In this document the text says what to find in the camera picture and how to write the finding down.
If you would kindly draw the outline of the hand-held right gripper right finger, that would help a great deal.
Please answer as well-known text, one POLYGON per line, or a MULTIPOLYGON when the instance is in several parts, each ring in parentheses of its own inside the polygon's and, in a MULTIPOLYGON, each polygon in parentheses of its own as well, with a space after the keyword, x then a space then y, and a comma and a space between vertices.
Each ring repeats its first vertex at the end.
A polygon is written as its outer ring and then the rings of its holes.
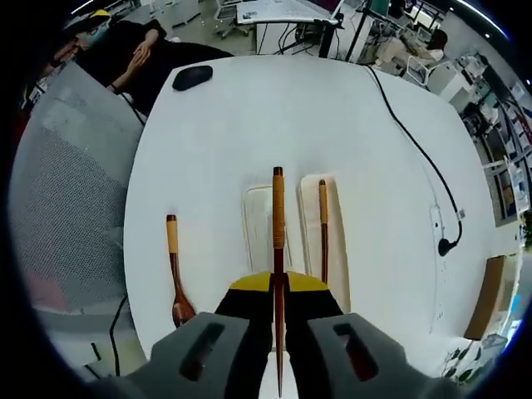
POLYGON ((301 398, 404 398, 406 354, 318 278, 284 275, 285 346, 301 398))

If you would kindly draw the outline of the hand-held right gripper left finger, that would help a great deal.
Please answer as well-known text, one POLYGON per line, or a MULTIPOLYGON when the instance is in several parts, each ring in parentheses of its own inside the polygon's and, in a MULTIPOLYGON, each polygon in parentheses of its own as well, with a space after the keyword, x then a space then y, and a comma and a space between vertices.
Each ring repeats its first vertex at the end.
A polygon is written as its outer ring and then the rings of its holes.
POLYGON ((273 346, 273 276, 235 281, 214 313, 200 313, 152 348, 151 398, 256 398, 273 346))

